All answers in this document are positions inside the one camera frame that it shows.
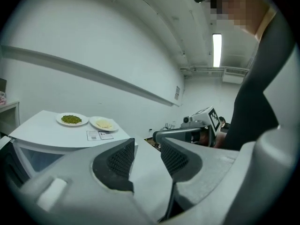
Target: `food on plate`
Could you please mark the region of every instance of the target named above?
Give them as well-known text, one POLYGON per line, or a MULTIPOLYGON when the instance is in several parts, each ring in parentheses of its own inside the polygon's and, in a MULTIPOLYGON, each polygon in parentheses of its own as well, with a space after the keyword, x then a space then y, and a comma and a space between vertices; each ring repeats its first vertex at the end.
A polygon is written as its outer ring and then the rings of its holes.
POLYGON ((113 127, 109 121, 104 119, 100 119, 96 121, 96 124, 98 125, 99 128, 104 128, 104 129, 111 129, 113 127))
POLYGON ((65 123, 77 124, 82 122, 82 120, 73 115, 65 115, 61 118, 61 120, 65 123))

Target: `fluorescent light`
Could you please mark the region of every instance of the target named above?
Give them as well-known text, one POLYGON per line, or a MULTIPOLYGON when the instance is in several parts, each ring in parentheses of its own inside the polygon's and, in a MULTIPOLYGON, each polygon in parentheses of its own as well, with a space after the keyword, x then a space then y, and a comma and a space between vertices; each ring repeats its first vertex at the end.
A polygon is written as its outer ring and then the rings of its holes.
POLYGON ((214 43, 214 67, 218 68, 221 62, 221 52, 222 52, 222 35, 213 34, 212 40, 214 43))

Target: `white wall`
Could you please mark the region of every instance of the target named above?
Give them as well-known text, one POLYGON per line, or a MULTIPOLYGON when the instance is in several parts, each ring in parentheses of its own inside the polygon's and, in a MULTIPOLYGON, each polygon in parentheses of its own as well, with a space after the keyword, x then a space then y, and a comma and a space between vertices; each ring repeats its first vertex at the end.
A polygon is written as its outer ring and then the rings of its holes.
MULTIPOLYGON (((67 59, 181 103, 184 80, 161 43, 128 11, 107 0, 26 0, 1 44, 67 59), (180 99, 174 99, 176 86, 180 99)), ((57 69, 3 56, 7 98, 20 100, 21 123, 41 110, 113 118, 149 137, 176 120, 179 108, 57 69)))
POLYGON ((95 68, 179 104, 183 78, 166 49, 110 0, 24 0, 1 44, 95 68))
POLYGON ((176 125, 180 126, 185 116, 209 106, 214 106, 217 115, 230 123, 239 89, 239 84, 225 83, 221 78, 198 77, 186 80, 176 125))

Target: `ceiling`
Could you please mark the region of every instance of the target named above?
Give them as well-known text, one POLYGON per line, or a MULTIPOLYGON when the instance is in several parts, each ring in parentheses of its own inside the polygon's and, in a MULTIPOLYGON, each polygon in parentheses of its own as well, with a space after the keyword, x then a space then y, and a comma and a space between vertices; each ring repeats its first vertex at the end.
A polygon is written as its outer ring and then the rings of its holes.
POLYGON ((139 17, 166 46, 186 76, 219 76, 224 67, 249 68, 258 43, 232 21, 212 13, 207 2, 194 0, 111 0, 139 17), (212 34, 222 34, 221 68, 211 73, 212 34))

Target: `white plate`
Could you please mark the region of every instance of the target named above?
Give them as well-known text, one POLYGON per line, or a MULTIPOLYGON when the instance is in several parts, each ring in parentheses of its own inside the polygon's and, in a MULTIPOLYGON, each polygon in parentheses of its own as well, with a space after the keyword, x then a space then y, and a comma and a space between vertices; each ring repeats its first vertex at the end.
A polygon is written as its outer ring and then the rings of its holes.
POLYGON ((86 123, 89 121, 89 119, 88 119, 86 116, 83 116, 83 115, 78 114, 78 113, 73 113, 73 112, 65 112, 65 113, 58 114, 58 115, 56 116, 56 120, 57 120, 60 124, 66 125, 66 126, 70 126, 70 127, 81 126, 81 125, 83 125, 83 124, 86 124, 86 123), (81 122, 76 123, 76 124, 63 122, 63 121, 61 120, 61 118, 62 118, 63 116, 66 116, 66 115, 73 115, 73 116, 76 116, 76 117, 78 117, 78 118, 81 119, 81 122))
POLYGON ((114 122, 114 120, 112 119, 109 119, 109 118, 103 118, 103 117, 91 117, 90 118, 90 123, 91 125, 93 125, 95 128, 99 129, 99 130, 103 130, 103 131, 108 131, 108 132, 115 132, 119 129, 119 126, 118 124, 116 124, 114 122), (97 125, 97 121, 98 120, 107 120, 109 123, 111 123, 112 125, 112 128, 108 129, 108 128, 100 128, 98 125, 97 125))

